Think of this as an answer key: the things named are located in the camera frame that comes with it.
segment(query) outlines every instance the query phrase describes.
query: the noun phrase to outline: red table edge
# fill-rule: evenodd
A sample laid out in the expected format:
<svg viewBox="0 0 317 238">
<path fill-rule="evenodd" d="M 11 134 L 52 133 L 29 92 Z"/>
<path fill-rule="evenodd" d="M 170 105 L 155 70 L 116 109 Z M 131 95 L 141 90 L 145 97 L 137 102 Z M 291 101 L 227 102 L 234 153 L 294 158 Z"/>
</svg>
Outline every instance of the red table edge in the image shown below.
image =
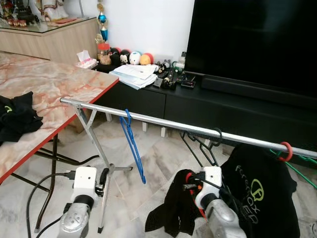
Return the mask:
<svg viewBox="0 0 317 238">
<path fill-rule="evenodd" d="M 105 94 L 110 88 L 112 88 L 117 82 L 119 81 L 119 78 L 114 81 L 108 88 L 106 88 L 104 91 L 102 91 L 97 97 L 95 97 L 92 101 L 89 103 L 94 103 L 96 100 L 98 100 L 103 94 Z M 36 146 L 33 150 L 31 150 L 26 156 L 24 156 L 18 163 L 16 163 L 11 169 L 9 169 L 4 175 L 0 178 L 0 184 L 9 177 L 15 170 L 17 170 L 25 161 L 27 161 L 32 155 L 35 154 L 43 145 L 45 145 L 50 139 L 52 139 L 55 135 L 57 135 L 61 130 L 63 130 L 69 123 L 71 123 L 77 115 L 75 114 L 70 119 L 68 119 L 63 125 L 61 125 L 56 131 L 54 131 L 51 135 L 49 135 L 45 140 L 43 140 L 42 143 L 40 143 L 38 146 Z"/>
</svg>

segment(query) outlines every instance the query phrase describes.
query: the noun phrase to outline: marble table top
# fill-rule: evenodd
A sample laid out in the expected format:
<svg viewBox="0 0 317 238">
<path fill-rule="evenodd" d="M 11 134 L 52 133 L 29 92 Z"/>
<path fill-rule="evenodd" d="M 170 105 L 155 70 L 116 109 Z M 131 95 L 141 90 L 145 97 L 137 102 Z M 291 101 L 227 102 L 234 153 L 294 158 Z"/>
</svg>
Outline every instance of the marble table top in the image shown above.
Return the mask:
<svg viewBox="0 0 317 238">
<path fill-rule="evenodd" d="M 43 117 L 39 130 L 0 146 L 0 183 L 75 119 L 61 97 L 93 103 L 117 82 L 106 73 L 0 52 L 0 95 L 13 98 L 32 91 L 33 109 Z"/>
</svg>

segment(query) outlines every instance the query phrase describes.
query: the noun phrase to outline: marble floor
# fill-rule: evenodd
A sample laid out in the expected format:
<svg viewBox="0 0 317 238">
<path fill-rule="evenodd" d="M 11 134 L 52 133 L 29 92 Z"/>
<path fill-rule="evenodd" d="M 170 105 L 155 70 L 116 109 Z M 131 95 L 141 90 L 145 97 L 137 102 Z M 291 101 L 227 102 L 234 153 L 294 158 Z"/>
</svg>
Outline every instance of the marble floor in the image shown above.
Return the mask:
<svg viewBox="0 0 317 238">
<path fill-rule="evenodd" d="M 117 117 L 113 121 L 106 122 L 106 116 L 99 114 L 93 127 L 95 133 L 111 163 L 118 167 L 135 166 L 130 148 L 122 131 Z M 149 125 L 148 131 L 142 131 L 139 121 L 132 122 L 135 140 L 139 148 L 144 166 L 147 184 L 143 185 L 137 169 L 131 172 L 115 172 L 111 180 L 111 189 L 106 208 L 106 225 L 103 233 L 97 233 L 98 216 L 101 203 L 93 209 L 89 221 L 88 238 L 169 238 L 164 229 L 145 233 L 145 221 L 150 211 L 161 205 L 174 175 L 181 169 L 199 170 L 199 165 L 190 151 L 187 149 L 179 134 L 175 130 L 168 130 L 167 137 L 160 136 L 160 128 Z M 58 152 L 73 159 L 83 161 L 96 153 L 95 148 L 85 132 L 77 134 L 65 129 L 59 134 L 61 142 Z M 193 142 L 190 144 L 196 152 L 199 148 Z M 224 163 L 232 148 L 228 146 L 213 148 L 213 152 L 220 164 Z M 206 159 L 200 154 L 204 166 L 208 165 Z M 99 158 L 92 160 L 88 165 L 98 168 L 98 178 L 104 168 L 103 161 Z M 16 173 L 33 181 L 39 181 L 50 173 L 51 161 L 33 156 L 24 163 Z M 317 171 L 296 166 L 308 175 L 314 183 L 317 183 Z M 76 167 L 57 163 L 57 172 L 74 170 Z M 317 191 L 307 184 L 301 177 L 290 171 L 292 178 L 298 183 L 297 192 L 293 194 L 296 206 L 301 237 L 309 237 L 308 225 L 317 220 Z M 55 191 L 43 217 L 42 228 L 58 218 L 72 194 L 73 181 L 65 177 L 56 178 Z M 9 177 L 0 186 L 0 237 L 1 238 L 25 238 L 27 237 L 25 210 L 27 198 L 32 190 L 28 185 L 14 177 Z M 37 190 L 30 205 L 31 230 L 34 230 L 35 222 L 47 193 Z M 206 238 L 212 234 L 205 221 L 197 219 L 193 237 Z M 55 238 L 58 233 L 58 224 L 49 228 L 42 238 Z M 178 238 L 188 238 L 187 234 L 180 233 Z"/>
</svg>

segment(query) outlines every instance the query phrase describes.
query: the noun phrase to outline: blue clothes hanger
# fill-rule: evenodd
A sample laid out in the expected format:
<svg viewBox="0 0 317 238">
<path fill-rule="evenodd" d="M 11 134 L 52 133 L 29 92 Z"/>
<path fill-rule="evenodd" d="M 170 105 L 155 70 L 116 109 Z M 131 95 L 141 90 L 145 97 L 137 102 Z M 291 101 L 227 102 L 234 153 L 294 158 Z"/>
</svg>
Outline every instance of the blue clothes hanger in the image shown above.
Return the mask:
<svg viewBox="0 0 317 238">
<path fill-rule="evenodd" d="M 139 155 L 139 151 L 138 151 L 138 147 L 137 147 L 137 144 L 135 143 L 133 132 L 132 132 L 132 128 L 131 128 L 131 116 L 130 116 L 130 113 L 129 113 L 129 111 L 127 109 L 125 110 L 125 112 L 128 115 L 128 122 L 125 120 L 124 117 L 120 117 L 120 123 L 121 123 L 122 129 L 124 131 L 124 134 L 127 137 L 129 146 L 131 148 L 131 151 L 132 151 L 132 154 L 133 154 L 133 157 L 134 157 L 134 160 L 135 160 L 135 163 L 136 163 L 136 165 L 138 167 L 138 170 L 139 170 L 139 173 L 140 173 L 140 176 L 141 176 L 141 180 L 142 180 L 143 184 L 145 184 L 146 180 L 145 180 L 145 176 L 143 174 L 142 161 L 141 161 L 141 158 L 140 158 L 140 155 Z"/>
</svg>

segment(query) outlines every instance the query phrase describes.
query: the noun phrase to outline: black t-shirt with logo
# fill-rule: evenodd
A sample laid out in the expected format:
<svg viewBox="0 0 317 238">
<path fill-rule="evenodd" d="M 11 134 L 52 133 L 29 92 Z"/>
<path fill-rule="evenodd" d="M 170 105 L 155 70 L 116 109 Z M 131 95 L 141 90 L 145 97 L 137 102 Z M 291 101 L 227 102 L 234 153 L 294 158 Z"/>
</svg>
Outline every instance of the black t-shirt with logo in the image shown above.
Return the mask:
<svg viewBox="0 0 317 238">
<path fill-rule="evenodd" d="M 221 168 L 225 185 L 252 222 L 255 238 L 300 237 L 292 200 L 297 183 L 284 162 L 268 149 L 242 144 Z M 247 222 L 240 219 L 240 226 L 249 237 Z"/>
</svg>

